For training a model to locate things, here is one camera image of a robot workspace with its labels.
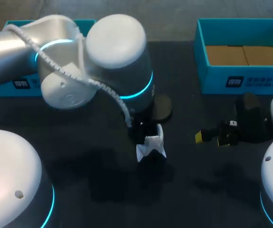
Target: blue cardboard box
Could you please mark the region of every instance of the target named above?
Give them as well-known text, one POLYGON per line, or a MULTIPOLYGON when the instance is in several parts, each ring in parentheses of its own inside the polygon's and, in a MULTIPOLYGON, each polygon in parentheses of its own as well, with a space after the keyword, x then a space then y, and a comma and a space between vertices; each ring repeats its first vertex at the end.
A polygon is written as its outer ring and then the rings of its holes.
POLYGON ((194 52, 203 94, 273 95, 273 66, 212 66, 206 46, 273 47, 273 19, 198 19, 194 52))
MULTIPOLYGON (((14 24, 17 26, 23 26, 32 20, 8 20, 7 24, 14 24)), ((74 20, 79 27, 80 31, 86 36, 90 28, 95 23, 92 19, 79 19, 74 20)), ((40 90, 40 80, 37 74, 28 75, 20 79, 16 79, 0 85, 0 96, 42 96, 40 90)))

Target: blue light ring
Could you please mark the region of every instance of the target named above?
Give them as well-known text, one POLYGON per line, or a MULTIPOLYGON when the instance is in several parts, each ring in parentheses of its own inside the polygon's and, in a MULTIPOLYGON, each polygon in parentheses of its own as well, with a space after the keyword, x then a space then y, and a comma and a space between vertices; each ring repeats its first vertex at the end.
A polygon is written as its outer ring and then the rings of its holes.
MULTIPOLYGON (((40 50, 42 51, 45 48, 52 46, 54 44, 63 44, 63 43, 71 43, 71 42, 73 42, 73 40, 71 40, 71 39, 57 39, 57 40, 46 43, 45 45, 43 45, 40 48, 40 50)), ((36 55, 35 55, 35 62, 37 62, 37 58, 38 58, 38 53, 36 53, 36 55)))
POLYGON ((52 205, 51 205, 51 209, 50 209, 50 212, 45 220, 45 222, 42 224, 42 226, 40 228, 44 228, 45 225, 47 224, 47 222, 49 221, 51 215, 52 215, 52 211, 53 211, 53 208, 54 208, 54 203, 55 203, 55 192, 54 192, 54 187, 52 186, 52 190, 53 190, 53 200, 52 200, 52 205))
POLYGON ((263 210, 264 210, 264 212, 265 212, 265 215, 268 217, 269 221, 273 224, 273 221, 270 219, 270 217, 268 216, 268 214, 267 214, 267 212, 266 212, 266 210, 265 210, 265 208, 264 208, 261 193, 260 193, 260 199, 261 199, 261 205, 262 205, 262 208, 263 208, 263 210))
POLYGON ((137 97, 137 96, 141 95, 143 92, 145 92, 146 89, 148 89, 148 87, 150 86, 152 80, 153 80, 153 72, 152 72, 152 74, 151 74, 150 81, 149 81, 149 83, 146 85, 145 88, 143 88, 143 89, 142 89, 141 91, 139 91, 138 93, 135 93, 135 94, 129 95, 129 96, 120 96, 120 98, 123 99, 123 100, 124 100, 124 99, 131 99, 131 98, 134 98, 134 97, 137 97))

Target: white cable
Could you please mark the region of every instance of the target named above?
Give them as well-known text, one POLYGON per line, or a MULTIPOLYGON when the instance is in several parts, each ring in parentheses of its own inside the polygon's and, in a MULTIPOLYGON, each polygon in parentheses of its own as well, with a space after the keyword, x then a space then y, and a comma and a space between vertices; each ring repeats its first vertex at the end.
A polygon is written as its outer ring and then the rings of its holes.
MULTIPOLYGON (((42 50, 40 50, 40 47, 35 44, 31 38, 29 38, 22 29, 17 27, 13 24, 8 24, 6 27, 4 27, 3 30, 9 30, 14 32, 20 39, 22 39, 27 45, 29 45, 35 52, 38 53, 38 56, 40 56, 48 65, 50 65, 55 71, 60 72, 64 76, 75 80, 77 82, 86 84, 86 85, 93 85, 98 89, 104 90, 107 94, 109 94, 113 99, 117 102, 117 104, 120 106, 120 108, 123 111, 123 114, 125 116, 125 122, 127 123, 128 127, 132 126, 131 123, 131 117, 129 110, 126 106, 126 104, 123 102, 123 100, 119 97, 119 95, 111 89, 109 86, 99 82, 95 81, 93 79, 87 78, 86 80, 80 79, 78 77, 74 77, 70 72, 65 71, 60 65, 58 65, 56 62, 54 62, 49 56, 47 56, 42 50)), ((79 67, 81 68, 82 74, 86 77, 85 74, 85 67, 84 67, 84 61, 83 61, 83 37, 80 37, 77 33, 78 39, 78 58, 79 58, 79 67)))

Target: small yellow block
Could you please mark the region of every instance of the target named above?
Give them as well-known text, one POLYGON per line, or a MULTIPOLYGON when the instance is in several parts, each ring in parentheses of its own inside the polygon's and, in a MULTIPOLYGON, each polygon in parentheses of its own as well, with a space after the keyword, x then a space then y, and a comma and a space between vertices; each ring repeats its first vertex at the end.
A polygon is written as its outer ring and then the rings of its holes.
POLYGON ((201 131, 199 131, 195 135, 195 143, 198 144, 198 143, 202 143, 202 142, 203 142, 203 140, 202 140, 202 133, 201 133, 201 131))

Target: black table surface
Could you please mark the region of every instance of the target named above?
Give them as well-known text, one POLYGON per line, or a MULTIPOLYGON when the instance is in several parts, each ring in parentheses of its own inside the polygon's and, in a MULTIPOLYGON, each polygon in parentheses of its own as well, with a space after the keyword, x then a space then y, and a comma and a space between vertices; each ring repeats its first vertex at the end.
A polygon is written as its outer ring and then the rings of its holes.
MULTIPOLYGON (((70 111, 42 98, 0 98, 0 129, 28 140, 56 189, 62 228, 260 228, 261 162, 272 141, 195 144, 201 128, 235 118, 233 95, 202 95, 192 42, 150 42, 157 93, 172 99, 167 159, 137 163, 117 104, 98 92, 70 111)), ((261 96, 268 107, 272 96, 261 96)))

